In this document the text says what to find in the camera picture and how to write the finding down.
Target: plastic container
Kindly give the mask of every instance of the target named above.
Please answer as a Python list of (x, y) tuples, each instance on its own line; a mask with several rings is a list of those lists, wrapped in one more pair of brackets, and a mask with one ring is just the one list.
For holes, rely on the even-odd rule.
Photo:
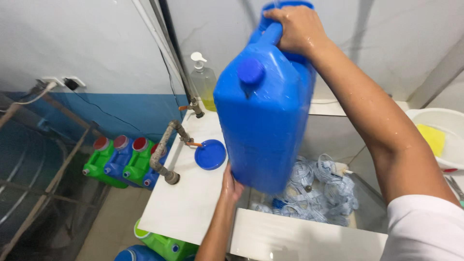
[(134, 226), (135, 236), (167, 261), (181, 261), (197, 253), (198, 245), (138, 229), (139, 222)]
[(119, 180), (120, 182), (126, 183), (129, 186), (140, 188), (139, 185), (125, 179), (122, 176), (124, 167), (129, 163), (132, 157), (132, 143), (133, 139), (126, 137), (125, 135), (118, 136), (113, 141), (115, 150), (109, 161), (105, 164), (103, 169), (104, 173), (112, 178)]
[[(155, 152), (156, 148), (158, 147), (158, 144), (159, 143), (155, 144), (151, 148), (151, 152), (150, 152), (151, 154), (153, 154)], [(164, 165), (164, 163), (166, 162), (166, 158), (168, 157), (168, 154), (169, 154), (170, 150), (171, 150), (171, 148), (168, 147), (168, 146), (166, 146), (164, 148), (164, 152), (162, 153), (161, 158), (160, 158), (160, 164), (161, 165)], [(156, 172), (154, 169), (150, 168), (148, 170), (148, 172), (145, 174), (145, 176), (143, 176), (143, 187), (146, 188), (146, 189), (149, 189), (149, 190), (153, 190), (159, 176), (160, 176), (160, 174), (158, 172)]]
[(214, 71), (204, 66), (203, 62), (206, 62), (206, 60), (203, 59), (201, 53), (194, 52), (190, 58), (196, 62), (195, 69), (190, 74), (190, 78), (195, 85), (195, 89), (197, 90), (198, 95), (200, 95), (205, 108), (209, 111), (216, 111), (213, 99), (213, 91), (216, 86), (216, 76), (214, 75)]
[(93, 152), (87, 164), (84, 165), (82, 174), (105, 182), (106, 184), (113, 187), (125, 189), (127, 187), (126, 183), (112, 178), (106, 175), (104, 172), (105, 164), (113, 155), (113, 141), (105, 137), (100, 137), (93, 143), (93, 148), (95, 151)]
[(195, 162), (204, 170), (215, 170), (226, 160), (226, 148), (219, 140), (206, 140), (195, 150)]
[[(312, 7), (300, 1), (281, 2), (285, 5)], [(234, 177), (268, 194), (281, 192), (291, 174), (316, 73), (303, 56), (282, 53), (275, 46), (281, 35), (281, 24), (262, 17), (214, 90)]]
[(132, 157), (122, 172), (125, 179), (141, 187), (143, 186), (143, 176), (150, 169), (151, 148), (153, 145), (152, 141), (144, 137), (137, 138), (132, 143)]
[(464, 113), (441, 108), (408, 110), (414, 124), (430, 126), (445, 133), (441, 157), (435, 157), (443, 172), (464, 170)]
[(119, 252), (114, 261), (166, 261), (147, 246), (134, 245)]

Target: forearm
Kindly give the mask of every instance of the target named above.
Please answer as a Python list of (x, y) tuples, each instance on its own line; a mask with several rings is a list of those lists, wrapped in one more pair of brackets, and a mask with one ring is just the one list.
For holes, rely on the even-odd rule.
[(364, 139), (387, 203), (422, 194), (458, 204), (427, 142), (378, 84), (331, 41), (310, 60)]
[(363, 138), (395, 151), (427, 146), (397, 104), (332, 41), (310, 59)]
[(221, 195), (196, 261), (224, 261), (234, 213), (235, 202)]

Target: green jerry can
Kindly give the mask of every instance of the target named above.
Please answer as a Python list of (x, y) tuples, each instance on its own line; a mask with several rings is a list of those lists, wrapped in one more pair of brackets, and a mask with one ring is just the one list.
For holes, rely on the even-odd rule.
[(147, 247), (166, 259), (166, 261), (182, 261), (186, 257), (195, 255), (200, 247), (199, 245), (187, 243), (182, 240), (141, 230), (137, 228), (139, 222), (140, 219), (137, 220), (134, 226), (135, 236), (147, 245)]
[(82, 174), (92, 177), (101, 182), (105, 182), (108, 185), (111, 185), (115, 188), (125, 189), (128, 185), (126, 183), (120, 182), (119, 180), (107, 176), (104, 172), (104, 166), (113, 155), (114, 147), (113, 141), (106, 137), (99, 137), (94, 143), (93, 148), (95, 151), (90, 157)]
[(144, 137), (137, 138), (132, 143), (132, 157), (122, 172), (129, 181), (143, 187), (143, 176), (150, 169), (151, 148), (154, 143)]

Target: power cord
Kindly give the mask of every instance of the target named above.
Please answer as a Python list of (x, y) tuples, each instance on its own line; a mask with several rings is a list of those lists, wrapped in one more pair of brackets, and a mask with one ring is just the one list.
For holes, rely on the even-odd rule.
[(102, 108), (100, 108), (100, 106), (98, 106), (98, 105), (96, 105), (96, 104), (94, 104), (94, 103), (91, 103), (91, 102), (86, 101), (86, 100), (85, 100), (84, 98), (82, 98), (82, 96), (80, 96), (77, 92), (75, 92), (75, 91), (73, 91), (73, 90), (71, 90), (71, 91), (72, 91), (73, 93), (75, 93), (77, 96), (79, 96), (79, 98), (81, 98), (81, 99), (82, 99), (83, 101), (85, 101), (86, 103), (88, 103), (88, 104), (90, 104), (90, 105), (93, 105), (93, 106), (97, 107), (101, 112), (103, 112), (103, 113), (106, 114), (106, 115), (112, 116), (112, 117), (114, 117), (114, 118), (116, 118), (116, 119), (118, 119), (118, 120), (120, 120), (120, 121), (122, 121), (122, 122), (124, 122), (124, 123), (126, 123), (126, 124), (129, 124), (130, 126), (132, 126), (134, 129), (138, 130), (138, 131), (139, 131), (141, 134), (143, 134), (144, 136), (146, 136), (146, 135), (162, 135), (162, 134), (160, 134), (160, 133), (144, 133), (143, 131), (141, 131), (140, 129), (138, 129), (138, 128), (135, 127), (134, 125), (128, 123), (127, 121), (122, 120), (122, 119), (120, 119), (120, 118), (118, 118), (118, 117), (116, 117), (116, 116), (114, 116), (114, 115), (111, 115), (111, 114), (105, 112), (104, 110), (102, 110)]
[(26, 105), (26, 104), (31, 104), (35, 101), (37, 101), (38, 99), (40, 99), (42, 96), (44, 96), (47, 92), (51, 91), (53, 88), (55, 88), (57, 86), (57, 83), (55, 82), (50, 82), (47, 87), (45, 87), (45, 89), (39, 94), (37, 95), (37, 97), (35, 97), (34, 99), (28, 101), (28, 102), (22, 102), (22, 103), (19, 103), (19, 102), (15, 102), (15, 104), (20, 104), (20, 105)]
[[(175, 102), (177, 104), (177, 107), (180, 107), (179, 105), (179, 101), (177, 100), (177, 95), (175, 94), (174, 92), (174, 87), (173, 87), (173, 81), (172, 81), (172, 76), (171, 76), (171, 72), (169, 72), (169, 68), (168, 68), (168, 65), (166, 63), (166, 60), (164, 59), (164, 55), (163, 55), (163, 52), (161, 52), (161, 48), (158, 46), (158, 49), (160, 49), (160, 53), (161, 53), (161, 57), (163, 58), (163, 62), (164, 62), (164, 66), (166, 66), (166, 71), (168, 72), (169, 74), (169, 84), (171, 85), (171, 90), (174, 94), (174, 98), (175, 98)], [(182, 113), (179, 111), (179, 114), (180, 114), (180, 118), (183, 119), (184, 117), (182, 117)]]

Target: red cap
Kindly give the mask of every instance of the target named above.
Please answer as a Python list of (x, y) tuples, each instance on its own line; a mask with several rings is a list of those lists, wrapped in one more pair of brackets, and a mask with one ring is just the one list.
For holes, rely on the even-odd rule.
[(132, 143), (132, 148), (135, 151), (142, 152), (148, 147), (148, 140), (144, 137), (137, 138), (134, 143)]
[(127, 145), (129, 144), (129, 138), (127, 138), (125, 135), (119, 135), (114, 141), (113, 141), (113, 146), (117, 150), (122, 150)]
[[(151, 154), (153, 154), (153, 153), (155, 152), (156, 148), (158, 148), (158, 145), (159, 145), (159, 143), (157, 143), (157, 144), (153, 145), (153, 147), (151, 147), (151, 152), (150, 152)], [(166, 155), (166, 152), (167, 152), (167, 151), (168, 151), (168, 148), (167, 148), (167, 147), (164, 147), (164, 150), (163, 150), (163, 152), (161, 153), (161, 157), (163, 157), (164, 155)]]
[(95, 150), (102, 151), (108, 148), (109, 144), (110, 140), (106, 137), (101, 136), (93, 143), (93, 148)]

